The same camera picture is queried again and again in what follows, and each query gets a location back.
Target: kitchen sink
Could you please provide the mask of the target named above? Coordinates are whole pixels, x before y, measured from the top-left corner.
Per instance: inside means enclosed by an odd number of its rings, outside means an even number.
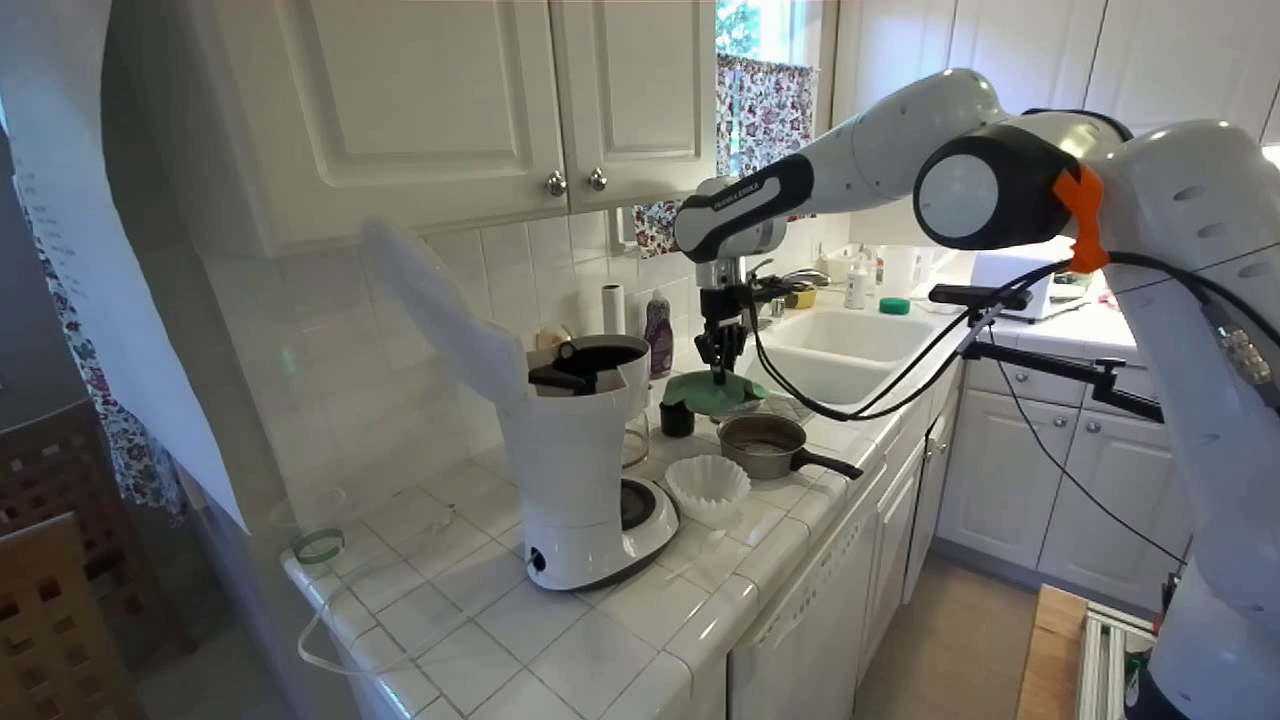
[[[819,402],[859,402],[868,399],[888,376],[892,363],[859,363],[842,354],[810,354],[793,347],[766,347],[766,358],[810,399]],[[777,388],[777,380],[757,363],[757,352],[747,352],[747,380]]]
[[[819,402],[862,402],[885,388],[931,334],[938,320],[921,316],[862,316],[862,310],[793,310],[765,326],[765,347],[773,363],[810,399]],[[757,347],[747,344],[742,367],[747,380],[780,392],[780,384],[761,367]]]
[[[921,316],[862,316],[819,307],[777,320],[773,326],[765,326],[765,344],[898,367],[931,331],[935,320]]]

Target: white coffee maker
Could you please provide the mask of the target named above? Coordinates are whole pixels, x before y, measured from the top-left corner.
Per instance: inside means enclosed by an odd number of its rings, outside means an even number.
[[[652,560],[678,529],[676,509],[656,484],[621,472],[629,418],[648,397],[648,352],[598,352],[610,339],[597,334],[562,352],[604,358],[535,376],[515,334],[472,320],[428,242],[389,223],[368,223],[363,240],[410,320],[494,402],[518,490],[525,574],[546,591],[576,591]]]

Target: floor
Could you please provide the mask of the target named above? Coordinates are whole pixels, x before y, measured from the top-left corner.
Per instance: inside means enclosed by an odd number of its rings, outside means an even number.
[[[929,554],[859,685],[850,720],[1011,720],[1035,597]]]

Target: cabinet knob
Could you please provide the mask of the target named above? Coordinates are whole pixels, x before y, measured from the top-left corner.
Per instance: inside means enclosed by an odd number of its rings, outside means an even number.
[[[604,188],[609,188],[604,167],[592,167],[592,171],[586,171],[586,188],[597,188],[597,193],[604,193]]]
[[[562,195],[562,193],[569,193],[562,171],[551,171],[551,176],[542,180],[542,188],[546,188],[551,195]]]

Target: white tile countertop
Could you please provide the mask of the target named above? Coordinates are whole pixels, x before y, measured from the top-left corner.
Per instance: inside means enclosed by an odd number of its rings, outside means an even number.
[[[997,334],[1130,354],[1110,307],[997,323]],[[898,416],[804,418],[809,448],[868,462]],[[658,484],[668,461],[700,453],[714,453],[707,418],[688,440],[652,428],[644,462],[625,476]],[[731,529],[678,518],[676,538],[635,574],[551,597],[525,581],[504,461],[480,457],[352,518],[334,560],[283,554],[283,572],[395,715],[693,715],[707,693],[724,693],[707,664],[724,660],[859,490],[868,484],[824,467],[757,480]]]

